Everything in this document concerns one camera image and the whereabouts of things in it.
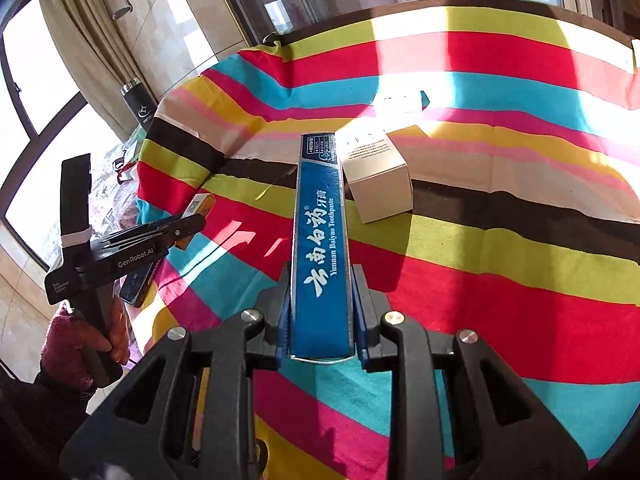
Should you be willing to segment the left hand pink glove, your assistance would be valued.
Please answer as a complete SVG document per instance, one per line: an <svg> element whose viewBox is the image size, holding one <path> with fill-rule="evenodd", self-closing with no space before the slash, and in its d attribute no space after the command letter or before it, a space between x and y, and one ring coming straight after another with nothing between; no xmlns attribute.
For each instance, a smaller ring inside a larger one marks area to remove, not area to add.
<svg viewBox="0 0 640 480"><path fill-rule="evenodd" d="M96 384L85 357L86 350L105 352L119 365L129 361L129 323L118 298L113 299L111 318L110 334L104 336L87 321L60 307L49 324L42 346L38 379L80 393L94 393Z"/></svg>

